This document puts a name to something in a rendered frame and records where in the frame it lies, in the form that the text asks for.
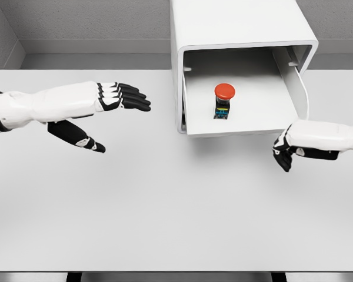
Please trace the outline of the red mushroom button load switch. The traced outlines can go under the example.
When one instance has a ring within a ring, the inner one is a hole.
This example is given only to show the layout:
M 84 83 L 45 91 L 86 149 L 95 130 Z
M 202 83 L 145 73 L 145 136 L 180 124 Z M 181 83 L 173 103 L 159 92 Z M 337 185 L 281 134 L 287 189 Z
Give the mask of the red mushroom button load switch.
M 220 83 L 214 89 L 215 111 L 214 119 L 227 120 L 230 110 L 230 100 L 235 96 L 235 88 L 228 83 Z

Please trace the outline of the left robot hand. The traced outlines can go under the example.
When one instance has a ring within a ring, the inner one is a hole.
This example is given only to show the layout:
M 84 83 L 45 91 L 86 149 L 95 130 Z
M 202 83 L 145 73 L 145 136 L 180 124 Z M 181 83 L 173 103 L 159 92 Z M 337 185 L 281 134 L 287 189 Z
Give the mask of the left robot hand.
M 84 149 L 104 153 L 105 147 L 69 119 L 116 109 L 151 110 L 138 88 L 119 82 L 88 81 L 43 90 L 32 95 L 32 119 L 46 123 L 48 132 Z

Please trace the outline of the white tabletop storage cabinet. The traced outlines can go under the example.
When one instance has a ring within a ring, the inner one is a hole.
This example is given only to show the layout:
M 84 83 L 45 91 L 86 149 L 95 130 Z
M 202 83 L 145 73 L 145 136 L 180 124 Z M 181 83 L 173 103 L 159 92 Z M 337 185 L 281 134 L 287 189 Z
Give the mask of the white tabletop storage cabinet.
M 288 47 L 302 79 L 318 49 L 297 0 L 170 0 L 170 24 L 176 127 L 185 134 L 185 52 Z

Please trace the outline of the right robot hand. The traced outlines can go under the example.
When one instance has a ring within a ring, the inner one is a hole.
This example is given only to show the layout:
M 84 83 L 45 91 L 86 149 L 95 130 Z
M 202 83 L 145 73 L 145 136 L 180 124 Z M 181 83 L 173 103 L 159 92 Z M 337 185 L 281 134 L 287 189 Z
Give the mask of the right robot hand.
M 274 142 L 273 157 L 285 172 L 291 169 L 292 155 L 336 160 L 339 153 L 349 149 L 346 130 L 336 123 L 297 120 Z

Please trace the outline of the white cabinet drawer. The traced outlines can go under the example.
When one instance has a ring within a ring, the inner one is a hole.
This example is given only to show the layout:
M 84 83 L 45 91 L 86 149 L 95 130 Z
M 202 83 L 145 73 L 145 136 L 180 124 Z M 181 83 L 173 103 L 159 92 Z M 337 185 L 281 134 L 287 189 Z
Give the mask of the white cabinet drawer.
M 291 48 L 188 51 L 182 64 L 185 128 L 190 137 L 280 133 L 309 115 L 308 94 Z M 214 89 L 235 89 L 227 119 L 214 118 Z

